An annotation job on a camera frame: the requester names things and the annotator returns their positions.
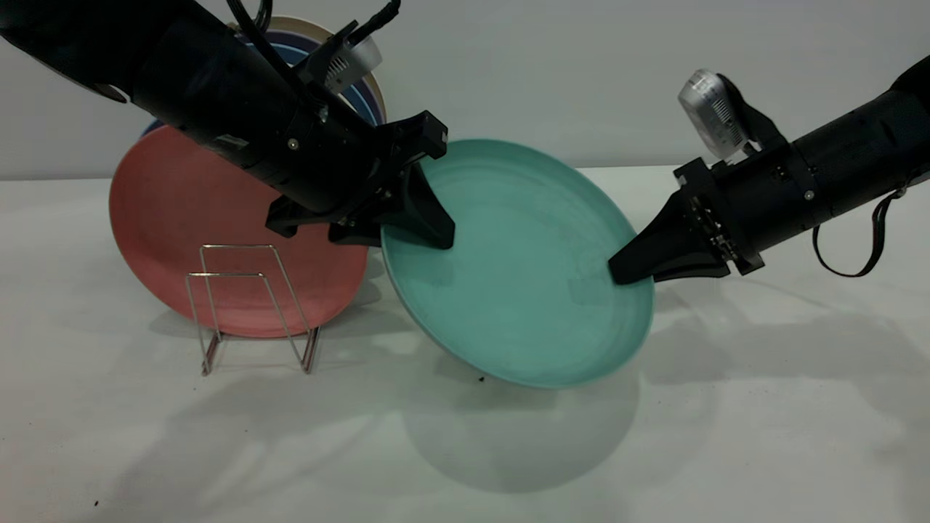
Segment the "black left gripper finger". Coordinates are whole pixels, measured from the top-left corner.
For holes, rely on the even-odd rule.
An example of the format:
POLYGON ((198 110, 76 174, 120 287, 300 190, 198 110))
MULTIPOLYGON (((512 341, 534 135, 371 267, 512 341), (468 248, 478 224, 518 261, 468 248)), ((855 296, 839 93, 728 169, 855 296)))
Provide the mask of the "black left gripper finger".
POLYGON ((399 227, 429 247, 448 251, 454 245, 456 225, 432 191, 418 163, 410 166, 398 185, 383 192, 381 223, 399 227))
POLYGON ((340 246, 381 247, 381 223, 371 219, 332 222, 328 228, 328 240, 340 246))

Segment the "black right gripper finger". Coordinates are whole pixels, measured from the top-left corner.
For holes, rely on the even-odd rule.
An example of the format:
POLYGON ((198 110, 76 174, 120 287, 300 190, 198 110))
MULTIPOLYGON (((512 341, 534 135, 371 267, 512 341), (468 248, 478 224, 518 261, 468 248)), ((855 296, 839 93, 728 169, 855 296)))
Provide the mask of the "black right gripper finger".
POLYGON ((731 274, 727 264, 689 264, 658 270, 654 281, 661 283, 685 278, 722 278, 731 274))
POLYGON ((680 192, 672 193, 653 221, 608 262, 618 285, 654 280, 658 270, 689 264, 724 262, 711 251, 680 192))

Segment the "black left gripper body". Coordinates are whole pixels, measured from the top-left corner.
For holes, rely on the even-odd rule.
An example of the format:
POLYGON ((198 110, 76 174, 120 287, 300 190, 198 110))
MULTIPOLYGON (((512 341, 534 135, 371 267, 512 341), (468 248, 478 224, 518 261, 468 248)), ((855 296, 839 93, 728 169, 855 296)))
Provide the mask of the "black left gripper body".
POLYGON ((291 238, 303 225, 381 223, 383 192, 398 185, 410 166, 441 158, 447 149, 448 129, 427 110, 381 126, 357 115, 323 123, 272 178, 280 196, 269 206, 266 228, 291 238))

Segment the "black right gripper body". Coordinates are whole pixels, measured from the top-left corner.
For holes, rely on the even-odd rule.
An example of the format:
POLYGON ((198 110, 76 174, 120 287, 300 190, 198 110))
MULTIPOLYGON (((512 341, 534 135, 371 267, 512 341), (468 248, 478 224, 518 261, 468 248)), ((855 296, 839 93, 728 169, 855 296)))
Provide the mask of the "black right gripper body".
POLYGON ((711 251, 725 264, 731 262, 741 275, 763 268, 761 254, 738 221, 715 171, 698 158, 675 169, 674 176, 685 208, 700 226, 711 251))

